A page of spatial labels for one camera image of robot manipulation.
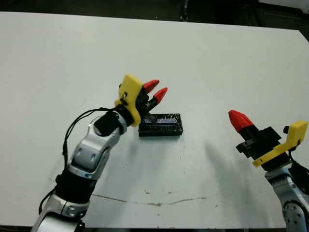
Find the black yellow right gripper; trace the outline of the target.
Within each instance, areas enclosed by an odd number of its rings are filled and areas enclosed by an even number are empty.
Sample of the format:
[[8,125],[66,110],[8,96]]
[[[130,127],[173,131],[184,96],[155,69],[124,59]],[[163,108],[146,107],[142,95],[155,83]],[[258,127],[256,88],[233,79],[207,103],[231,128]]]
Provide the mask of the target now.
[[272,127],[259,130],[243,113],[236,110],[228,112],[230,122],[236,132],[244,139],[237,145],[239,153],[253,159],[254,167],[263,167],[270,171],[288,161],[286,152],[304,141],[308,122],[299,120],[283,130],[287,134],[286,141],[281,144],[281,137]]

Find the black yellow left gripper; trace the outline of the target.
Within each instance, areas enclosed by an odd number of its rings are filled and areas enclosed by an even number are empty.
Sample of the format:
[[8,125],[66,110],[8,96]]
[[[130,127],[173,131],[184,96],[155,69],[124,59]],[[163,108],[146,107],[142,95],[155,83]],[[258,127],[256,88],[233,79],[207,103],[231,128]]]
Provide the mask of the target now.
[[[123,81],[119,85],[118,99],[114,102],[115,106],[122,105],[131,117],[127,123],[130,126],[136,127],[140,124],[143,107],[149,101],[149,93],[159,84],[158,79],[142,83],[133,75],[126,74]],[[157,91],[150,100],[151,106],[160,104],[165,96],[168,88],[165,87]]]

